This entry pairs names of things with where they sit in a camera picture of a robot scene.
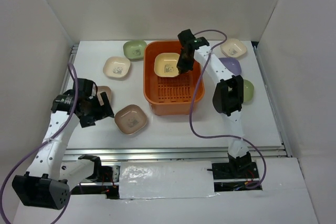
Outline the brown plate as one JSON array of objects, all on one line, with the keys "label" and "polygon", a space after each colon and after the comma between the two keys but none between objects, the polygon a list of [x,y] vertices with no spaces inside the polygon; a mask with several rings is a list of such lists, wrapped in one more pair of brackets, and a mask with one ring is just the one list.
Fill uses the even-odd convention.
[{"label": "brown plate", "polygon": [[148,117],[138,105],[130,104],[115,114],[114,121],[123,134],[132,135],[147,125]]}]

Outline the yellow plate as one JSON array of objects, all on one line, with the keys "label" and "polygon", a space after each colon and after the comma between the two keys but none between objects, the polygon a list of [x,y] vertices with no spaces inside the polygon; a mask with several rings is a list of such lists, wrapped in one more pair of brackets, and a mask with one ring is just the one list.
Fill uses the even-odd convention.
[{"label": "yellow plate", "polygon": [[157,55],[154,61],[154,73],[163,78],[177,77],[180,74],[177,68],[179,57],[179,54],[173,52]]}]

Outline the pink-brown plate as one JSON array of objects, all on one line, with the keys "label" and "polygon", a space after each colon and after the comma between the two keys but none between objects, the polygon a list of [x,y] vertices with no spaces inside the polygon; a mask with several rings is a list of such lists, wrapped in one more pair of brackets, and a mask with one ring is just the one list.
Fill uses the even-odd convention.
[{"label": "pink-brown plate", "polygon": [[98,86],[97,88],[98,88],[97,89],[97,97],[98,97],[100,105],[103,105],[103,99],[102,99],[101,93],[104,93],[104,92],[106,93],[106,95],[108,97],[108,100],[111,103],[111,98],[112,98],[111,89],[108,86]]}]

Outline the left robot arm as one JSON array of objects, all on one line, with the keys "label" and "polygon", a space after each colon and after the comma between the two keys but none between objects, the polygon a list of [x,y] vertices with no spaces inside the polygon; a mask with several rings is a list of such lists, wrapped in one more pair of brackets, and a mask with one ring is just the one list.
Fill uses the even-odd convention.
[{"label": "left robot arm", "polygon": [[43,146],[36,151],[25,174],[16,175],[12,181],[12,188],[23,205],[60,210],[80,182],[85,179],[96,182],[103,177],[98,156],[81,155],[70,166],[64,166],[62,160],[77,126],[86,128],[114,117],[111,97],[110,88],[83,78],[56,96]]}]

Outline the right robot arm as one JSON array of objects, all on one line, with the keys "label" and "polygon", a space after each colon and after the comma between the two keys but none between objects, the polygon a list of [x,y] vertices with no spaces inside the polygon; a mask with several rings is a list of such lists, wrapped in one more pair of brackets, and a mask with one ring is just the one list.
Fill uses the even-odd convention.
[{"label": "right robot arm", "polygon": [[[197,38],[190,29],[178,34],[181,44],[181,53],[177,62],[177,69],[180,74],[193,70],[194,62],[202,66],[202,72],[197,80],[196,87],[192,96],[189,112],[189,124],[192,133],[203,139],[226,138],[228,139],[228,170],[236,178],[242,177],[247,168],[251,165],[251,154],[246,146],[249,142],[244,139],[241,110],[244,101],[244,81],[240,75],[233,74],[228,70],[214,54],[214,49],[222,45],[228,39],[227,35],[219,30],[213,32],[222,34],[224,40],[214,46],[210,46],[204,37]],[[212,98],[212,104],[217,113],[223,118],[228,119],[233,135],[203,136],[198,134],[192,121],[192,113],[196,93],[200,86],[204,72],[207,72],[216,85]]]}]

